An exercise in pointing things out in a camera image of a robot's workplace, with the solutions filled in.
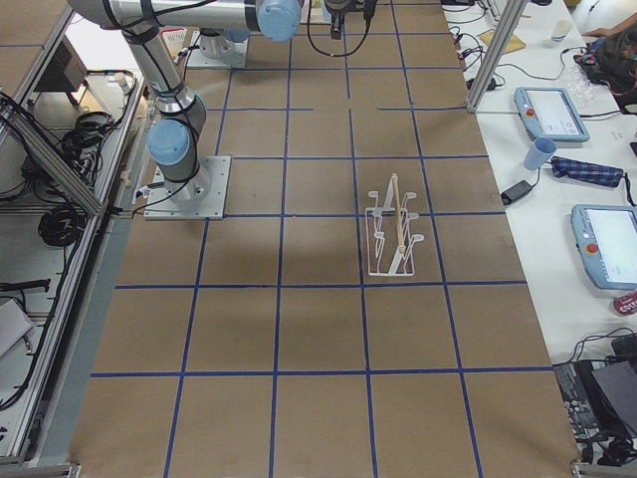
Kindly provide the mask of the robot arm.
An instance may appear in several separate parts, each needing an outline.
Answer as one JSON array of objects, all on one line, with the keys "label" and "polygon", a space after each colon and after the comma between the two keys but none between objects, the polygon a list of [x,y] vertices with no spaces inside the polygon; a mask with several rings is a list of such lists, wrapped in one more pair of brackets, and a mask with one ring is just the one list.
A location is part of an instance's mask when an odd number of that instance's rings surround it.
[{"label": "robot arm", "polygon": [[146,140],[164,184],[178,202],[202,197],[210,187],[197,145],[206,122],[202,98],[186,86],[160,29],[198,27],[215,33],[260,32],[290,40],[302,18],[301,1],[71,1],[85,19],[126,40],[155,96],[160,114]]},{"label": "robot arm", "polygon": [[356,54],[360,50],[360,48],[364,45],[369,35],[369,30],[370,30],[372,20],[375,16],[377,1],[376,0],[322,1],[322,5],[325,7],[327,13],[329,14],[329,27],[330,27],[329,32],[330,32],[330,37],[333,40],[341,39],[342,31],[345,25],[345,18],[347,14],[351,14],[351,13],[362,14],[362,17],[364,20],[364,32],[362,34],[361,40],[358,42],[358,44],[353,50],[340,53],[340,54],[324,51],[316,45],[311,35],[311,19],[312,19],[312,11],[313,11],[313,1],[304,1],[303,5],[305,7],[305,11],[302,12],[302,19],[305,21],[306,36],[312,49],[322,56],[340,59],[340,58],[347,58]]}]

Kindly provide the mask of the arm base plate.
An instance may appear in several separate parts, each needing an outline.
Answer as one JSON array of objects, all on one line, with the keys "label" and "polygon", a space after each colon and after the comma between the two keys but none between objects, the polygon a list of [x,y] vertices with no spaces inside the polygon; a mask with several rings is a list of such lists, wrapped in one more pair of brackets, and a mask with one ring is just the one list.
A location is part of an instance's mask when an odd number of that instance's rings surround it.
[{"label": "arm base plate", "polygon": [[248,30],[201,29],[193,34],[189,69],[244,69],[250,32]]},{"label": "arm base plate", "polygon": [[199,172],[183,189],[168,181],[148,195],[151,205],[143,209],[150,220],[222,220],[231,169],[230,156],[199,158]]}]

